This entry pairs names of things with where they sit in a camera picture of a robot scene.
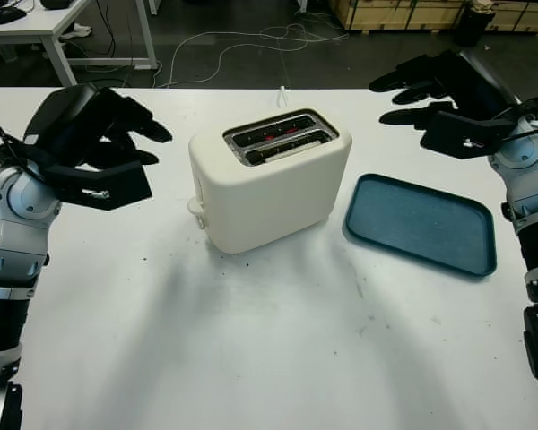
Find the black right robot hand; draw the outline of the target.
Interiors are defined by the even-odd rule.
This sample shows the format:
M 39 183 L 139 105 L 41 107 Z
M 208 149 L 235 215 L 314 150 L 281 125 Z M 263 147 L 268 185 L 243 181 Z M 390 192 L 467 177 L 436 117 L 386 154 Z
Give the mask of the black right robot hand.
M 516 96 L 483 65 L 469 55 L 452 50 L 401 63 L 371 82 L 369 90 L 376 93 L 396 90 L 393 103 L 400 107 L 431 99 L 424 108 L 402 108 L 379 118 L 386 125 L 411 125 L 417 130 L 427 129 L 438 112 L 481 121 L 516 105 Z

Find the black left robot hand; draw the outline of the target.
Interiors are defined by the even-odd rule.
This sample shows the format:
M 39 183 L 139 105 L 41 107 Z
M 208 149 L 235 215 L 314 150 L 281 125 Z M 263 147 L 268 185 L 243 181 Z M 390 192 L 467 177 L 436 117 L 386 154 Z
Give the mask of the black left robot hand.
M 131 133 L 154 142 L 172 140 L 172 134 L 146 107 L 110 88 L 88 83 L 50 93 L 30 120 L 23 142 L 72 168 L 158 163 L 153 154 L 136 149 Z

